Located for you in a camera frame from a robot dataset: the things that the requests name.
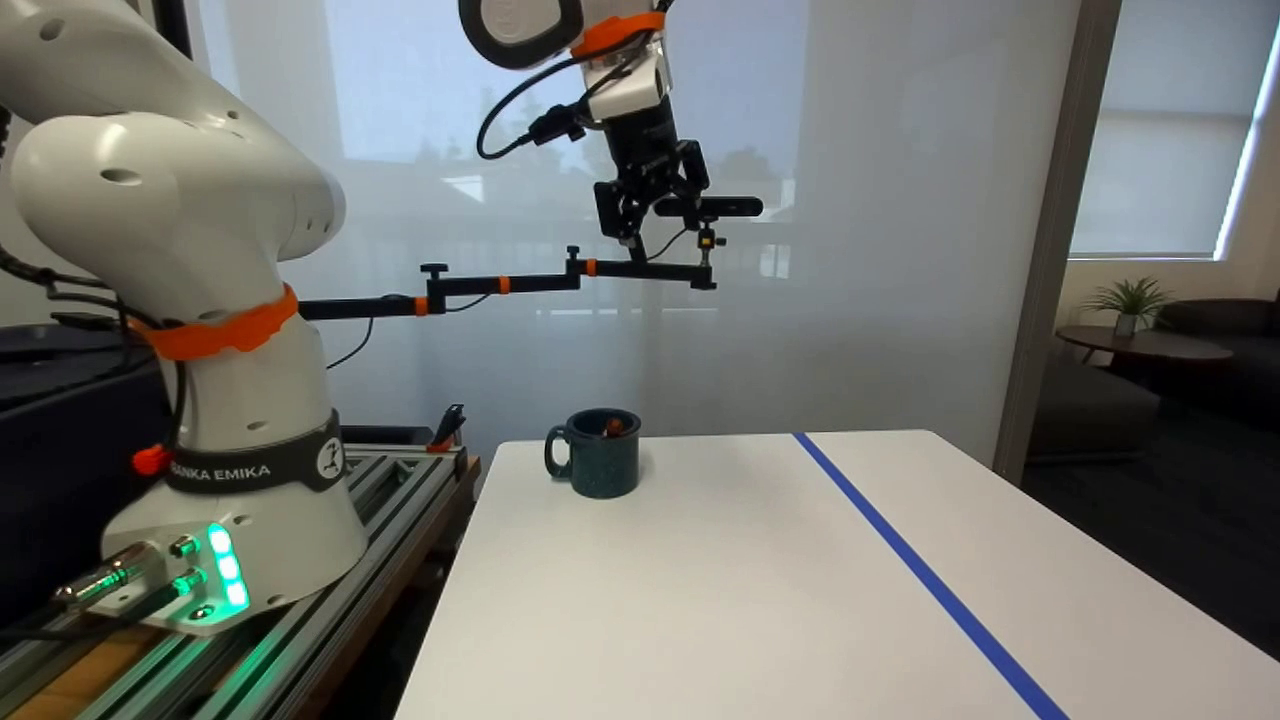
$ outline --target robot end effector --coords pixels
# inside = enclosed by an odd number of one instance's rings
[[[718,214],[761,214],[751,194],[705,194],[707,165],[695,139],[678,139],[669,94],[665,17],[671,0],[559,0],[557,24],[536,37],[496,37],[496,27],[528,27],[517,2],[460,0],[460,18],[476,53],[501,68],[531,68],[563,46],[583,65],[588,93],[577,107],[552,107],[528,139],[581,139],[600,129],[617,165],[617,178],[597,182],[600,232],[617,235],[632,264],[646,264],[640,223],[646,210],[678,214],[707,261],[723,240],[710,232]]]

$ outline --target orange band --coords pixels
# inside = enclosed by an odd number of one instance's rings
[[[659,31],[659,27],[669,27],[669,11],[607,17],[597,27],[588,27],[581,45],[572,45],[572,57],[583,61],[583,57],[617,53],[632,37]]]
[[[255,350],[295,317],[295,297],[285,284],[285,297],[218,325],[178,325],[178,328],[140,328],[155,355],[193,364],[218,350]]]

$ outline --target mug handle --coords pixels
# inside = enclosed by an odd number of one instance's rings
[[[547,471],[557,476],[557,480],[572,480],[572,445],[568,445],[568,465],[557,465],[557,455],[552,455],[552,448],[557,448],[557,441],[563,441],[563,425],[557,425],[552,432],[547,432],[547,441],[543,441],[543,465],[547,465]]]

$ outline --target floor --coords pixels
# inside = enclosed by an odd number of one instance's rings
[[[1170,406],[1132,465],[1027,467],[1027,492],[1280,660],[1280,432]]]

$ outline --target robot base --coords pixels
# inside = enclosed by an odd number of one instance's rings
[[[89,611],[127,614],[149,593],[172,583],[177,600],[145,625],[212,635],[329,587],[363,545],[347,484],[329,492],[285,484],[248,495],[188,495],[155,484],[102,531],[102,556],[155,561],[131,566],[127,583]]]

